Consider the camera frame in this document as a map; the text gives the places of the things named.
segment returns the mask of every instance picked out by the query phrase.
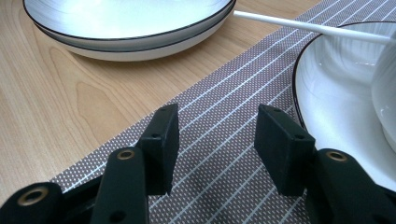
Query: wooden table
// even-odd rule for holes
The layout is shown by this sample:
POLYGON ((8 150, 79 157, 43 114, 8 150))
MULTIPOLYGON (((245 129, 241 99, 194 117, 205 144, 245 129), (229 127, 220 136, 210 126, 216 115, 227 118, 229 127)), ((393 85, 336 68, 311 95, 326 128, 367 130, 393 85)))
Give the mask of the wooden table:
MULTIPOLYGON (((237 10, 293 19, 319 0, 239 0, 237 10)), ((278 26, 230 16, 207 40, 140 63, 98 61, 61 48, 0 2, 0 204, 47 181, 278 26)))

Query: white rod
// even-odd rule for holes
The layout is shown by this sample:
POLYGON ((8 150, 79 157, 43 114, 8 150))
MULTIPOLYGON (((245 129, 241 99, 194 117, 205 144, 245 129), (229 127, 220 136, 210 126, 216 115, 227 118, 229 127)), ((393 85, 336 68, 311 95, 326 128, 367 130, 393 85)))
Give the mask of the white rod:
POLYGON ((392 39, 389 36, 385 36, 385 35, 368 34, 368 33, 359 32, 359 31, 352 31, 352 30, 347 30, 347 29, 342 29, 342 28, 335 28, 335 27, 331 27, 331 26, 317 25, 317 24, 312 24, 312 23, 302 22, 302 21, 286 20, 286 19, 263 16, 263 15, 259 15, 259 14, 253 14, 253 13, 242 12, 242 11, 237 11, 237 10, 234 11, 233 14, 236 17, 241 17, 241 18, 250 19, 250 20, 254 20, 254 21, 264 21, 264 22, 273 23, 273 24, 277 24, 277 25, 288 26, 288 27, 297 28, 297 29, 301 29, 301 30, 312 31, 312 32, 316 32, 316 33, 320 33, 320 34, 324 34, 324 35, 335 35, 335 36, 353 38, 353 39, 357 39, 357 40, 363 40, 363 41, 377 43, 377 44, 383 44, 383 45, 386 45, 389 42, 392 42, 393 44, 396 43, 395 39, 392 39))

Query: striped placemat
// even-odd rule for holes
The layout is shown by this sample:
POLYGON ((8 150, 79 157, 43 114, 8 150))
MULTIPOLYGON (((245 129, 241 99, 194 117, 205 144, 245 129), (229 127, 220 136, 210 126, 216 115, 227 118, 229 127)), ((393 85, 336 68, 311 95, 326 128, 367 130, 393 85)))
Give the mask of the striped placemat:
MULTIPOLYGON (((338 26, 396 21, 396 0, 325 0, 297 21, 338 26)), ((277 194, 254 147, 259 104, 294 115, 291 77, 304 45, 316 34, 282 28, 182 92, 180 151, 171 196, 149 197, 151 223, 307 223, 301 197, 277 194)), ((142 119, 52 182, 68 191, 100 175, 113 150, 133 145, 142 119)))

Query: wood grain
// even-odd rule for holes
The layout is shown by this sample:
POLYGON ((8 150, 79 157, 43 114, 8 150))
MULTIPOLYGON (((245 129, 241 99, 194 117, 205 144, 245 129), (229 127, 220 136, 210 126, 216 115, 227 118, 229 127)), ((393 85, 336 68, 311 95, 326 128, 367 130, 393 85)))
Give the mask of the wood grain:
MULTIPOLYGON (((293 19, 319 0, 239 0, 235 9, 293 19)), ((0 1, 0 204, 47 181, 278 26, 229 17, 207 40, 141 63, 78 56, 43 35, 22 0, 0 1)))

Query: woven table mat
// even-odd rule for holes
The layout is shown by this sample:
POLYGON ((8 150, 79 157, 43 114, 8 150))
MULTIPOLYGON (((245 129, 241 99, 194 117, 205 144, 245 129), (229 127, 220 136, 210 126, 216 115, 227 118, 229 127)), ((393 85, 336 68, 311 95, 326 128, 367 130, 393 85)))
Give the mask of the woven table mat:
MULTIPOLYGON (((338 26, 396 21, 396 0, 325 0, 297 21, 338 26)), ((294 117, 292 72, 313 37, 281 28, 168 102, 179 105, 180 150, 172 194, 148 197, 151 223, 308 223, 303 197, 277 194, 253 139, 259 104, 294 117)), ((132 146, 151 115, 51 179, 68 191, 103 173, 108 155, 132 146)))

